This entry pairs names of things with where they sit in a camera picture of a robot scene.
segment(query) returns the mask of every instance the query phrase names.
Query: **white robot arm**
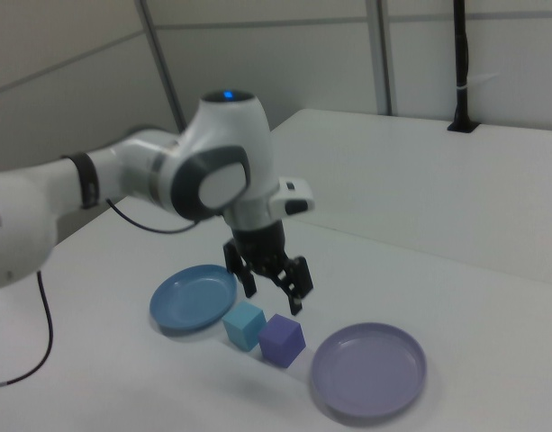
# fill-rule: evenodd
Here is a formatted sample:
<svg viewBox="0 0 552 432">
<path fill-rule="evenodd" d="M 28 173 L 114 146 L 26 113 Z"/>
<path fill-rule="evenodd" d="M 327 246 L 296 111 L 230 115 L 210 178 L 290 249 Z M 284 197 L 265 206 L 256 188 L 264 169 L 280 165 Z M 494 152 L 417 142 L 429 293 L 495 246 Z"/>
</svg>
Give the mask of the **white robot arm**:
<svg viewBox="0 0 552 432">
<path fill-rule="evenodd" d="M 222 216 L 233 239 L 226 266 L 256 291 L 274 281 L 293 314 L 312 289 L 305 259 L 285 255 L 281 220 L 313 208 L 302 179 L 278 178 L 266 115 L 252 94 L 205 96 L 181 134 L 143 130 L 57 162 L 0 173 L 0 287 L 37 271 L 57 241 L 57 219 L 106 199 L 136 196 L 191 221 Z"/>
</svg>

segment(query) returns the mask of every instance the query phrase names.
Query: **light blue cube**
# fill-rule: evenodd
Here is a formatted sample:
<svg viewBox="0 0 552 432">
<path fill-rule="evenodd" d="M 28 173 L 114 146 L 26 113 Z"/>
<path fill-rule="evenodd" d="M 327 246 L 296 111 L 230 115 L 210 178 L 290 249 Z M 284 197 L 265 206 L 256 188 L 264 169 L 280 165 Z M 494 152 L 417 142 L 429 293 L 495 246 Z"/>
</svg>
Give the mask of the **light blue cube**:
<svg viewBox="0 0 552 432">
<path fill-rule="evenodd" d="M 258 334 L 266 326 L 264 311 L 245 301 L 226 313 L 222 321 L 230 341 L 246 352 L 258 344 Z"/>
</svg>

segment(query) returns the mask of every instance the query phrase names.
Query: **blue plate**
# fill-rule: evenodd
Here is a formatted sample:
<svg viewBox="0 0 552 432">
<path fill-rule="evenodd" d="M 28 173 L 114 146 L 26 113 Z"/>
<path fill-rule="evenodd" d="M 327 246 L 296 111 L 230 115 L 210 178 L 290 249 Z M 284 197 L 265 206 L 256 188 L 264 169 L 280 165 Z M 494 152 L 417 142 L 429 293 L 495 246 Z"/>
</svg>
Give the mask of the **blue plate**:
<svg viewBox="0 0 552 432">
<path fill-rule="evenodd" d="M 236 298 L 236 278 L 219 265 L 197 265 L 153 293 L 149 313 L 166 329 L 195 330 L 220 319 Z"/>
</svg>

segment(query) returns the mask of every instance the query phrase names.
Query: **white table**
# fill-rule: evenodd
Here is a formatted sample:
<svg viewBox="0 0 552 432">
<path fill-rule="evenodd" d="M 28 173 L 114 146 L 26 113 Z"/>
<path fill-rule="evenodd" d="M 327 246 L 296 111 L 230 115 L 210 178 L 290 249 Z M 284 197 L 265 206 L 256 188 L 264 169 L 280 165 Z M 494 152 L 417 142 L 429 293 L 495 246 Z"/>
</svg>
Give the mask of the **white table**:
<svg viewBox="0 0 552 432">
<path fill-rule="evenodd" d="M 132 199 L 121 208 L 151 226 L 182 223 Z M 231 233 L 221 220 L 159 236 L 109 211 L 66 239 L 43 268 L 56 336 L 50 359 L 0 389 L 0 432 L 552 431 L 552 285 L 296 220 L 285 234 L 288 254 L 306 256 L 315 284 L 296 317 L 310 349 L 288 371 L 262 362 L 258 348 L 240 352 L 221 323 L 166 337 L 149 318 L 167 277 L 223 264 Z M 265 279 L 251 302 L 267 318 L 290 316 Z M 310 351 L 361 321 L 408 331 L 428 357 L 420 398 L 379 423 L 332 417 L 307 384 Z M 0 290 L 0 381 L 34 366 L 46 343 L 35 277 Z"/>
</svg>

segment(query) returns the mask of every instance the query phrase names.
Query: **wall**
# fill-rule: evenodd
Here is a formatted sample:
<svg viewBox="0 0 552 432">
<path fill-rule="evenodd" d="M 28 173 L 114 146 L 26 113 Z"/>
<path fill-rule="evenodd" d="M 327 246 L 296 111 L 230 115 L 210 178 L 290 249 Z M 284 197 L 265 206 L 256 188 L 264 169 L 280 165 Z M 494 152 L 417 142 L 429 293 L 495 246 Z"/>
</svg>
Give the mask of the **wall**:
<svg viewBox="0 0 552 432">
<path fill-rule="evenodd" d="M 217 88 L 256 94 L 272 128 L 303 108 L 378 113 L 384 83 L 368 27 L 376 9 L 364 0 L 147 5 L 187 121 Z"/>
<path fill-rule="evenodd" d="M 452 0 L 385 0 L 394 114 L 451 120 Z M 470 116 L 552 130 L 552 0 L 467 0 Z"/>
<path fill-rule="evenodd" d="M 0 171 L 175 130 L 135 4 L 0 0 Z M 60 222 L 63 239 L 104 210 Z"/>
</svg>

